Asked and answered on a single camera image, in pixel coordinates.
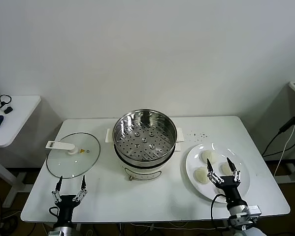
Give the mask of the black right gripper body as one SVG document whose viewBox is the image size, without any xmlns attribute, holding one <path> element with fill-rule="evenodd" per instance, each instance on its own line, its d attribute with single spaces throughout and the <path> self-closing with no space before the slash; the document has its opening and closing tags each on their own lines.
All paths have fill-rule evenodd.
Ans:
<svg viewBox="0 0 295 236">
<path fill-rule="evenodd" d="M 216 187 L 221 189 L 226 197 L 227 208 L 245 205 L 245 201 L 241 198 L 238 191 L 240 182 L 234 181 L 234 176 L 221 176 L 223 182 L 217 183 Z"/>
</svg>

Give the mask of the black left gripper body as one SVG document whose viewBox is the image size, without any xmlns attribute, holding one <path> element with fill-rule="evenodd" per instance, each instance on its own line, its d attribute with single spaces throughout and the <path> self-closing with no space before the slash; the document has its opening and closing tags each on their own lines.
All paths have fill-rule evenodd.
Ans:
<svg viewBox="0 0 295 236">
<path fill-rule="evenodd" d="M 60 202 L 55 203 L 58 207 L 57 222 L 71 223 L 73 210 L 76 207 L 76 195 L 61 195 Z"/>
</svg>

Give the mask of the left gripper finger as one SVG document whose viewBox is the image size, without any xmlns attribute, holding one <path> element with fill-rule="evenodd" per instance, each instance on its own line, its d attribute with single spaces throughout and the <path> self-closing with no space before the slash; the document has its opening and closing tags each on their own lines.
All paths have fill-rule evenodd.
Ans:
<svg viewBox="0 0 295 236">
<path fill-rule="evenodd" d="M 51 192 L 53 198 L 54 198 L 54 203 L 59 203 L 61 202 L 61 196 L 60 196 L 60 190 L 61 190 L 61 185 L 62 185 L 62 180 L 63 180 L 63 177 L 61 176 L 59 181 L 57 182 L 56 184 L 56 187 L 55 187 L 55 190 L 53 190 Z"/>
<path fill-rule="evenodd" d="M 76 196 L 73 198 L 74 202 L 80 202 L 83 200 L 83 198 L 88 193 L 86 189 L 86 181 L 85 181 L 85 175 L 83 175 L 82 183 L 81 183 L 81 190 L 76 194 Z"/>
</svg>

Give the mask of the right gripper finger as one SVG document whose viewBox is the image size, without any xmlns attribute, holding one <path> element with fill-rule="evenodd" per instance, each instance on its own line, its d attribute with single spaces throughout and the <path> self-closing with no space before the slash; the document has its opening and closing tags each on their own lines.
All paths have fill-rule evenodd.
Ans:
<svg viewBox="0 0 295 236">
<path fill-rule="evenodd" d="M 209 180 L 213 183 L 213 184 L 221 184 L 224 182 L 224 180 L 219 177 L 218 175 L 215 174 L 213 167 L 211 165 L 211 162 L 209 161 L 209 159 L 207 158 L 207 170 L 208 170 L 208 174 L 207 177 L 209 178 Z"/>
<path fill-rule="evenodd" d="M 235 164 L 227 157 L 227 162 L 230 170 L 232 171 L 232 175 L 235 182 L 241 182 L 241 171 L 238 170 Z"/>
</svg>

